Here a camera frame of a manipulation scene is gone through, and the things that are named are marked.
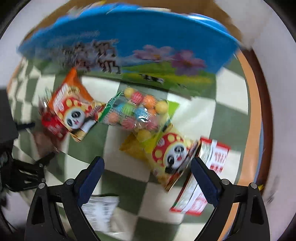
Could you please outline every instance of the green candy ball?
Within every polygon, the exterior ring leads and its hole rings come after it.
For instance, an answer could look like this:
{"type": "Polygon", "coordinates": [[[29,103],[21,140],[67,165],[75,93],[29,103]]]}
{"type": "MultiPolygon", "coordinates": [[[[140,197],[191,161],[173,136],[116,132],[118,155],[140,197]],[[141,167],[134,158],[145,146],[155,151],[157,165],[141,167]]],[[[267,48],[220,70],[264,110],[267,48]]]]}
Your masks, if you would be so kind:
{"type": "Polygon", "coordinates": [[[128,115],[131,116],[133,114],[135,107],[132,104],[126,103],[123,107],[122,107],[122,113],[124,115],[128,115]]]}

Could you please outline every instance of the snack package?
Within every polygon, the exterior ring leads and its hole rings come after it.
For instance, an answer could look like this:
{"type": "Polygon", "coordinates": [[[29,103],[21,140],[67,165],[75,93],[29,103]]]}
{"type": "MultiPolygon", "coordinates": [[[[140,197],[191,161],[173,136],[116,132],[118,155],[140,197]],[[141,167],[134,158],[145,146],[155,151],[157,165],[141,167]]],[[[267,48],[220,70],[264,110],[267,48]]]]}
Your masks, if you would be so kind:
{"type": "Polygon", "coordinates": [[[81,209],[94,230],[106,233],[118,232],[111,223],[118,203],[118,196],[91,196],[88,203],[83,204],[81,209]]]}
{"type": "Polygon", "coordinates": [[[198,141],[184,139],[173,125],[169,124],[156,137],[142,143],[130,135],[120,150],[144,159],[160,184],[169,191],[187,168],[197,147],[198,141]]]}
{"type": "Polygon", "coordinates": [[[70,70],[49,101],[49,108],[77,142],[98,121],[104,107],[105,104],[95,101],[80,83],[75,68],[70,70]]]}
{"type": "Polygon", "coordinates": [[[132,131],[143,142],[161,131],[169,119],[168,110],[167,100],[127,87],[109,101],[99,122],[132,131]]]}
{"type": "MultiPolygon", "coordinates": [[[[222,172],[229,150],[230,147],[216,140],[201,138],[198,156],[209,169],[214,170],[219,175],[222,172]]],[[[193,174],[190,174],[170,210],[173,212],[200,215],[206,205],[207,200],[193,174]]]]}

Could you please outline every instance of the checkered tablecloth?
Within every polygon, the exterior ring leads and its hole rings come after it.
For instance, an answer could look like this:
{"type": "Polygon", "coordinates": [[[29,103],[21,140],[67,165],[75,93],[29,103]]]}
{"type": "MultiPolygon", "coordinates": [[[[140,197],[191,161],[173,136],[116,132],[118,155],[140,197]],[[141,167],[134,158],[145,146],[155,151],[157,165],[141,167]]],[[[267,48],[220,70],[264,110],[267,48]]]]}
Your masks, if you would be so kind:
{"type": "MultiPolygon", "coordinates": [[[[40,128],[38,96],[44,93],[46,87],[56,89],[65,76],[66,73],[53,64],[23,60],[9,90],[14,120],[35,121],[36,128],[40,128]]],[[[83,76],[82,83],[95,99],[102,102],[108,102],[127,86],[122,82],[89,76],[83,76]]],[[[235,57],[217,74],[214,88],[191,101],[165,91],[134,87],[156,97],[179,102],[180,108],[173,122],[188,137],[199,139],[205,136],[229,145],[231,150],[221,178],[237,183],[249,132],[250,102],[244,73],[235,57]]],[[[102,241],[194,240],[211,215],[213,207],[207,205],[202,215],[197,217],[169,212],[186,176],[166,193],[145,163],[119,151],[119,146],[128,134],[118,127],[97,123],[81,143],[75,142],[68,135],[63,142],[62,152],[47,167],[46,183],[57,185],[68,178],[75,178],[95,156],[102,156],[105,171],[93,194],[119,195],[120,203],[115,217],[123,231],[118,234],[97,232],[102,241]]],[[[39,159],[30,130],[20,132],[14,145],[14,158],[26,162],[39,159]]],[[[28,200],[33,194],[32,190],[26,192],[28,200]]],[[[60,204],[59,212],[62,220],[65,220],[65,212],[60,204]]]]}

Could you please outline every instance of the pink flower print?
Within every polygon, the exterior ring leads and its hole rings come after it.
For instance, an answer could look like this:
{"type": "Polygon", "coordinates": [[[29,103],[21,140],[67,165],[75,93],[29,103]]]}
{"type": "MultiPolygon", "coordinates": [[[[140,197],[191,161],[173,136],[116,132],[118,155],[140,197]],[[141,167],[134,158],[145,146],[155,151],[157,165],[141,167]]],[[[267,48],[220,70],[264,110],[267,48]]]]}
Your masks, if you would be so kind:
{"type": "Polygon", "coordinates": [[[176,75],[197,75],[200,69],[206,67],[202,59],[194,58],[190,50],[182,50],[172,56],[172,67],[176,68],[176,75]]]}
{"type": "Polygon", "coordinates": [[[153,45],[145,45],[144,50],[134,50],[134,55],[136,58],[143,60],[153,60],[154,62],[168,61],[171,58],[168,56],[172,51],[169,46],[156,48],[153,45]]]}

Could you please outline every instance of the metal screw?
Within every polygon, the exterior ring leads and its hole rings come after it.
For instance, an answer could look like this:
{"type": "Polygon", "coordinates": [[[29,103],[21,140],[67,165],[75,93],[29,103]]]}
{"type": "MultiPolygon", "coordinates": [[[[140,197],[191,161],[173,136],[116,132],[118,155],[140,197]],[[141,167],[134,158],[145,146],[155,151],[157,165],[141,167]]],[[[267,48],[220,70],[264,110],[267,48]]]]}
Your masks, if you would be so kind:
{"type": "Polygon", "coordinates": [[[67,185],[71,185],[71,184],[73,184],[74,183],[74,179],[68,179],[67,181],[66,181],[66,184],[67,185]]]}
{"type": "Polygon", "coordinates": [[[251,187],[254,188],[254,189],[256,189],[257,188],[256,183],[251,183],[251,187]]]}
{"type": "Polygon", "coordinates": [[[44,183],[40,183],[40,184],[38,185],[38,187],[39,187],[40,189],[42,189],[42,188],[45,187],[45,184],[44,184],[44,183]]]}
{"type": "Polygon", "coordinates": [[[228,185],[228,184],[229,184],[229,181],[228,181],[227,179],[222,179],[222,183],[223,183],[224,185],[228,185]]]}

